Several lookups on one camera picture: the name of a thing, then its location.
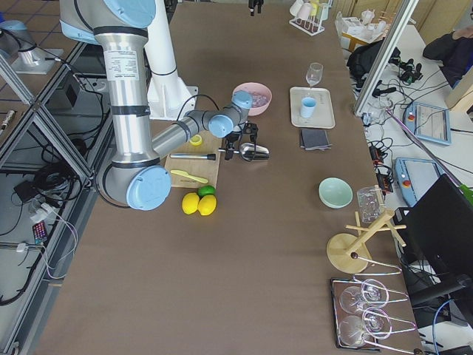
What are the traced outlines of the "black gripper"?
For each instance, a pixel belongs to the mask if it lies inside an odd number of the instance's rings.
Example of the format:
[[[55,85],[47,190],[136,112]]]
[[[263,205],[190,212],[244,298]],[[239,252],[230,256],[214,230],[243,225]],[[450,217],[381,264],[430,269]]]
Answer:
[[[261,9],[263,6],[263,0],[248,0],[248,8],[250,9],[251,16],[254,16],[254,9]]]
[[[225,136],[225,160],[231,160],[235,153],[234,144],[241,142],[243,135],[249,135],[250,142],[257,144],[258,126],[249,121],[239,124],[233,132]]]

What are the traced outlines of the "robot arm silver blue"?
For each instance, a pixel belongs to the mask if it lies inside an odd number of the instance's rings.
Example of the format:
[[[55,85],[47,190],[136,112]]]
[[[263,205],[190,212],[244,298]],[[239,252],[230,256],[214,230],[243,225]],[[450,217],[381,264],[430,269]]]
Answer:
[[[101,186],[133,209],[155,209],[171,189],[160,159],[202,130],[232,133],[247,121],[252,97],[237,91],[221,110],[192,110],[152,136],[150,120],[191,96],[177,74],[163,1],[61,1],[60,12],[65,36],[103,48],[117,151]]]

